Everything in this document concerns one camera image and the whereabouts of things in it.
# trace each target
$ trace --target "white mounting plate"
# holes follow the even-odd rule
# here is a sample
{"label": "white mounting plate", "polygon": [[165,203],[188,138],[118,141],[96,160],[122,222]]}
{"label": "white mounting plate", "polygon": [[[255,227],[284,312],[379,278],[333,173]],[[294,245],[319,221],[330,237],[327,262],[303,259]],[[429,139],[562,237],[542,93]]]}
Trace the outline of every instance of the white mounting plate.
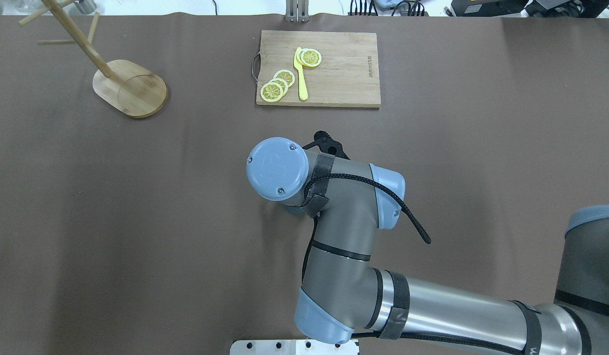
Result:
{"label": "white mounting plate", "polygon": [[230,355],[359,355],[359,341],[351,340],[339,347],[313,339],[235,341]]}

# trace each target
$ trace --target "metal bracket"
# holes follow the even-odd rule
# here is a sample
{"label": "metal bracket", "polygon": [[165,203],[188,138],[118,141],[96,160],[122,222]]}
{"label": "metal bracket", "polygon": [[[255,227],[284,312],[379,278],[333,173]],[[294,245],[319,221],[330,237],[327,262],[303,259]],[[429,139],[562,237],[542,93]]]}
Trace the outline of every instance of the metal bracket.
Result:
{"label": "metal bracket", "polygon": [[230,355],[358,355],[359,340],[326,344],[313,339],[275,341],[235,341]]}
{"label": "metal bracket", "polygon": [[309,0],[287,0],[287,22],[309,22]]}

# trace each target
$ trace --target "yellow knife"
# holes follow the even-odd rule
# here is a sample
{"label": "yellow knife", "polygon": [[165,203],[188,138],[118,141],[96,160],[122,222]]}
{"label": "yellow knife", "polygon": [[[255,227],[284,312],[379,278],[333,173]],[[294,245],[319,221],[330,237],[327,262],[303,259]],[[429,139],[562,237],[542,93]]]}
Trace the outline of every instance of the yellow knife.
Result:
{"label": "yellow knife", "polygon": [[298,62],[298,53],[302,47],[298,47],[293,55],[293,67],[298,70],[298,96],[302,101],[306,101],[309,98],[309,92],[306,90],[306,83],[304,82],[304,71],[302,70],[302,64]]}

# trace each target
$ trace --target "knife handle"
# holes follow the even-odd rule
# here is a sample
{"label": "knife handle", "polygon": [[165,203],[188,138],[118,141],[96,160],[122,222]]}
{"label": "knife handle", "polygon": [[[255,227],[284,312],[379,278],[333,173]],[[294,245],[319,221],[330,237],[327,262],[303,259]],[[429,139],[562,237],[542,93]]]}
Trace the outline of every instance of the knife handle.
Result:
{"label": "knife handle", "polygon": [[298,70],[298,95],[302,101],[307,101],[309,91],[306,90],[306,82],[304,81],[304,70]]}

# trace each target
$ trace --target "wooden base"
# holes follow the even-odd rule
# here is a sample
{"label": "wooden base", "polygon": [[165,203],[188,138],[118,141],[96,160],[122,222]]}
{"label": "wooden base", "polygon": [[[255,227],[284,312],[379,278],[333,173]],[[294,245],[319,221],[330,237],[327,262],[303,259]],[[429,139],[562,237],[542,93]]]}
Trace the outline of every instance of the wooden base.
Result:
{"label": "wooden base", "polygon": [[124,59],[107,65],[113,71],[110,78],[98,70],[92,79],[94,92],[103,100],[133,118],[149,117],[162,108],[169,94],[162,78]]}

